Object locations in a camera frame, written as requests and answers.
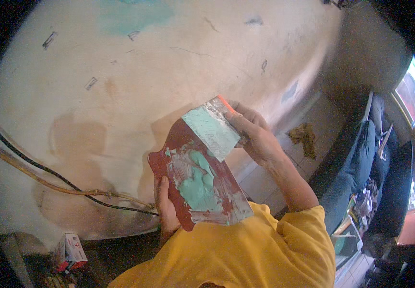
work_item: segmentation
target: black cable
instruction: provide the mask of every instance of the black cable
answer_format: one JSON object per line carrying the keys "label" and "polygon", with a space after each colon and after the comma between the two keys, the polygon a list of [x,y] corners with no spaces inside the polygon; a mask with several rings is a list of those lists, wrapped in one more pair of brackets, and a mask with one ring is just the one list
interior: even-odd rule
{"label": "black cable", "polygon": [[[66,184],[68,184],[70,187],[72,187],[73,189],[75,189],[76,191],[82,192],[82,190],[80,188],[78,188],[76,185],[74,185],[73,183],[71,183],[70,181],[68,181],[65,177],[63,177],[62,175],[60,175],[59,173],[55,172],[54,170],[41,165],[35,161],[33,161],[32,159],[28,158],[25,154],[23,154],[22,152],[20,152],[17,148],[14,147],[14,145],[12,145],[6,138],[4,138],[4,136],[0,133],[0,140],[4,143],[4,145],[6,145],[12,152],[14,152],[17,156],[19,156],[20,158],[22,158],[23,160],[27,161],[28,163],[30,163],[31,165],[33,165],[34,167],[37,167],[43,171],[46,171],[47,173],[50,173],[54,176],[56,176],[58,179],[62,180],[63,182],[65,182]],[[106,207],[110,207],[110,208],[114,208],[114,209],[119,209],[119,210],[129,210],[129,211],[135,211],[135,212],[140,212],[140,213],[145,213],[145,214],[150,214],[150,215],[155,215],[155,216],[159,216],[157,213],[154,212],[150,212],[150,211],[145,211],[145,210],[140,210],[140,209],[135,209],[135,208],[129,208],[129,207],[122,207],[122,206],[115,206],[115,205],[111,205],[105,202],[102,202],[98,199],[95,199],[94,197],[92,197],[91,195],[85,195],[87,198],[91,199],[92,201],[94,201],[95,203],[98,203],[100,205],[104,205]]]}

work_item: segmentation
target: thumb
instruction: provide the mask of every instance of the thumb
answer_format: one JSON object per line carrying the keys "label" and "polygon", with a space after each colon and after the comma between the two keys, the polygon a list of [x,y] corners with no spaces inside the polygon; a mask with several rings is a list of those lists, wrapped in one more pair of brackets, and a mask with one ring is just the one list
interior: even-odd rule
{"label": "thumb", "polygon": [[244,116],[240,116],[232,112],[226,112],[224,116],[228,122],[230,122],[230,124],[233,125],[233,127],[235,127],[239,132],[245,132],[248,135],[254,135],[255,132],[259,129],[257,125],[244,118]]}
{"label": "thumb", "polygon": [[158,190],[159,203],[167,203],[167,201],[169,201],[169,197],[167,195],[169,190],[169,179],[167,178],[167,176],[163,176],[161,178],[161,183],[159,184]]}

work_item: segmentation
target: cardboard box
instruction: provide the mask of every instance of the cardboard box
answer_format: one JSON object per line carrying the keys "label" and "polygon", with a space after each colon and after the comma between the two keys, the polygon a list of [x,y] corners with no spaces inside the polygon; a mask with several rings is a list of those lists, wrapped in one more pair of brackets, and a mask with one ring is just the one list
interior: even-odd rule
{"label": "cardboard box", "polygon": [[77,234],[66,233],[54,253],[54,267],[57,272],[83,266],[88,261]]}

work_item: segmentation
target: red palette board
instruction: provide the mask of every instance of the red palette board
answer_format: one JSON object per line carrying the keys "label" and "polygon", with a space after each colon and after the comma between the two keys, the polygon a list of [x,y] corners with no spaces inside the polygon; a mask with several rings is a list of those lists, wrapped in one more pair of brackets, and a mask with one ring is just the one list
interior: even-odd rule
{"label": "red palette board", "polygon": [[[192,176],[192,167],[200,168],[189,154],[201,153],[213,173],[214,198],[221,210],[193,210],[178,190],[178,185]],[[207,147],[180,118],[172,125],[163,148],[148,155],[148,163],[156,177],[169,178],[169,199],[174,203],[176,215],[186,231],[193,230],[198,222],[233,225],[252,216],[253,211],[225,161],[219,162]]]}

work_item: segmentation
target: yellow shirt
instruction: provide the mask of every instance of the yellow shirt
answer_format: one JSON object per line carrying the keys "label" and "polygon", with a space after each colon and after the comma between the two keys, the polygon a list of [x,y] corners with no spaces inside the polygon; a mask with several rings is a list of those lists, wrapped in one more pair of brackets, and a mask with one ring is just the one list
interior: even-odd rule
{"label": "yellow shirt", "polygon": [[152,260],[109,284],[117,287],[333,287],[335,252],[324,209],[286,213],[250,202],[254,216],[232,226],[198,223],[179,229]]}

